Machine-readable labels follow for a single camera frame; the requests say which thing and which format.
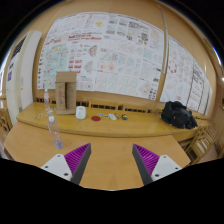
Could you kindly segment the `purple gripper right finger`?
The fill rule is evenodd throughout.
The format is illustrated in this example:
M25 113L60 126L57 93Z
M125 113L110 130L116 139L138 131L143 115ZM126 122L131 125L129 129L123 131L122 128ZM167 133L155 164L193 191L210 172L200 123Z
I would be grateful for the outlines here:
M168 155L159 156L137 144L133 145L132 154L144 185L181 170Z

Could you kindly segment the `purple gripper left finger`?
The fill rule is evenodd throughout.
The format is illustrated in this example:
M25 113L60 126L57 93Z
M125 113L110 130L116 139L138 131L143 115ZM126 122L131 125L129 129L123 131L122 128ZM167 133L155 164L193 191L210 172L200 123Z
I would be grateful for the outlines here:
M66 155L56 154L42 166L42 169L79 185L90 155L91 144L88 143Z

